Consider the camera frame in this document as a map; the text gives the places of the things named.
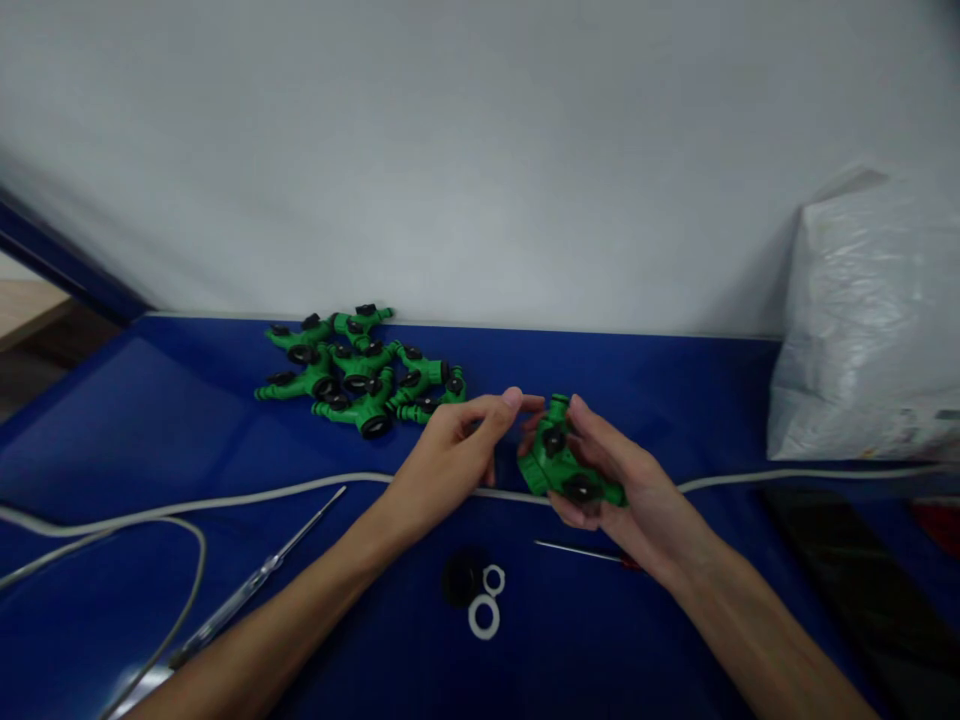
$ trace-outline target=wooden floor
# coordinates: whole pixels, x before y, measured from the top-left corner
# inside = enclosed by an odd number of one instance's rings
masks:
[[[66,316],[72,304],[45,280],[0,280],[0,352]]]
[[[0,280],[0,423],[118,332],[45,280]]]

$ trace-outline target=hand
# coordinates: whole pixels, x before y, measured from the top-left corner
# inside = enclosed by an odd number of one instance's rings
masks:
[[[594,512],[585,512],[550,492],[550,503],[560,518],[570,527],[602,528],[668,589],[692,577],[720,543],[700,513],[653,455],[590,410],[579,395],[571,399],[567,418],[577,433],[569,434],[567,442],[578,461],[622,484],[630,506],[603,502]],[[533,445],[539,419],[536,415],[524,423],[527,435],[520,445],[521,455]]]
[[[520,412],[543,409],[544,400],[509,388],[461,404],[438,407],[413,452],[381,500],[404,539],[416,542],[456,510],[481,480],[494,485],[493,449]]]

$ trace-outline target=screwdriver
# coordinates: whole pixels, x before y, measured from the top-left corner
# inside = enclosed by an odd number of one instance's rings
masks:
[[[300,530],[294,535],[290,540],[287,541],[287,544],[280,548],[280,551],[271,555],[266,560],[264,560],[263,565],[261,565],[257,570],[254,571],[253,575],[247,578],[246,582],[243,583],[237,590],[227,598],[226,602],[220,606],[220,608],[210,616],[210,618],[200,626],[200,629],[193,634],[193,636],[187,640],[186,644],[180,648],[177,652],[173,654],[170,659],[170,662],[167,663],[168,666],[173,670],[179,670],[181,667],[186,665],[187,661],[205,648],[214,636],[217,635],[228,622],[237,614],[237,611],[253,597],[254,593],[260,589],[260,587],[267,581],[267,578],[270,577],[273,572],[280,567],[283,563],[284,558],[287,556],[294,545],[300,542],[303,539],[303,536],[306,535],[310,530],[313,529],[313,526],[316,525],[320,518],[323,517],[326,513],[327,508],[329,508],[337,499],[343,495],[344,491],[347,489],[347,486],[344,485],[336,494],[324,505],[320,510],[314,515],[310,520],[307,521],[307,524],[304,525]]]
[[[575,552],[580,555],[589,555],[590,557],[598,557],[601,560],[612,560],[613,562],[620,563],[620,566],[626,568],[627,570],[633,570],[634,572],[646,573],[642,567],[637,564],[637,561],[626,553],[620,553],[619,555],[610,555],[609,553],[599,552],[597,550],[588,550],[586,548],[573,547],[572,545],[560,545],[559,543],[548,543],[545,540],[534,540],[534,543],[537,545],[542,545],[543,547],[552,547],[557,550],[566,550],[567,552]]]

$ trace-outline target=blue work surface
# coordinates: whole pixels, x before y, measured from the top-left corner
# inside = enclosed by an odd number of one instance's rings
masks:
[[[419,437],[373,442],[310,414],[306,398],[256,402],[290,366],[265,323],[148,317],[0,427],[0,500],[61,524],[278,488],[336,473],[393,473]],[[461,364],[470,395],[509,385],[579,392],[656,455],[676,482],[763,470],[772,342],[385,326],[427,357]],[[498,448],[501,487],[524,490],[518,433]],[[354,483],[248,609],[328,548],[382,492]],[[210,542],[200,595],[178,643],[334,488],[193,513]],[[876,701],[838,626],[747,487],[691,495],[798,620]],[[400,558],[306,666],[280,717],[749,717],[692,625],[649,577],[535,546],[611,548],[551,510],[471,499]],[[0,525],[0,574],[59,546]],[[506,571],[500,630],[473,637],[444,603],[458,548]],[[189,591],[195,541],[179,528],[128,529],[0,594],[4,717],[96,715],[163,638]]]

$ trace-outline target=forearm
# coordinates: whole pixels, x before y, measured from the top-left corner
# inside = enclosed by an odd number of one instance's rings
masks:
[[[767,582],[719,538],[669,588],[760,718],[876,718]]]
[[[268,603],[218,638],[130,717],[262,718],[340,619],[408,547],[375,503]]]

